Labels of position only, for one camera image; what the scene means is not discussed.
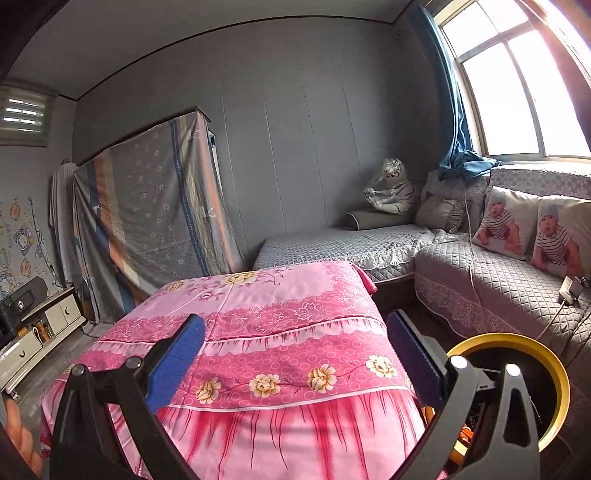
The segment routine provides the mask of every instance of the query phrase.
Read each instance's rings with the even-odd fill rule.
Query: gray sofa
[[[492,169],[490,185],[591,200],[591,167],[566,163],[501,166]],[[537,338],[543,332],[540,341],[561,359],[569,375],[571,405],[560,437],[576,453],[587,448],[591,429],[591,319],[585,319],[591,313],[591,291],[584,290],[578,304],[565,306],[544,332],[560,308],[561,283],[561,278],[527,262],[468,241],[431,245],[415,257],[418,299],[459,335],[514,332]]]

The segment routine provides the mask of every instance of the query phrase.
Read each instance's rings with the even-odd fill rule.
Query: charger
[[[576,299],[579,298],[583,291],[583,284],[575,277],[565,277],[562,286],[558,291],[560,300],[564,300],[569,305],[572,305]]]

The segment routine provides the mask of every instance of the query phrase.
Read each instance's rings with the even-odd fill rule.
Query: striped cloth cover
[[[78,168],[74,235],[101,321],[171,281],[244,270],[203,115],[157,125]]]

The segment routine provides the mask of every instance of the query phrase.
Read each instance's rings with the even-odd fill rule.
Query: mattress
[[[157,417],[199,478],[384,480],[424,424],[375,290],[343,261],[176,281],[75,363],[117,368],[197,313],[204,347]],[[41,402],[47,454],[67,375]],[[119,407],[110,412],[132,469],[150,478]]]
[[[561,278],[466,241],[432,245],[415,261],[418,299],[456,333],[519,333],[560,358],[572,396],[561,437],[571,448],[581,445],[591,428],[591,291],[560,309]]]
[[[329,228],[291,233],[268,239],[254,269],[347,260],[378,283],[412,274],[414,256],[420,249],[457,238],[458,235],[449,235],[443,230],[431,231],[415,224],[360,231]]]

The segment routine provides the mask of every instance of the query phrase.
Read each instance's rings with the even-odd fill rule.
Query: white cabinet
[[[58,305],[60,306],[61,312],[64,314],[64,318],[68,324],[72,323],[82,315],[74,295],[67,296]]]
[[[15,395],[16,386],[35,365],[86,321],[71,287],[41,302],[22,321],[32,325],[44,316],[53,334],[50,340],[42,343],[37,329],[28,327],[25,336],[0,350],[0,389],[8,394]]]
[[[68,325],[59,303],[56,303],[53,307],[49,307],[45,311],[45,316],[47,317],[47,321],[49,322],[49,326],[54,335],[60,333]]]
[[[12,378],[43,347],[37,338],[37,329],[31,330],[17,343],[0,355],[0,382]]]

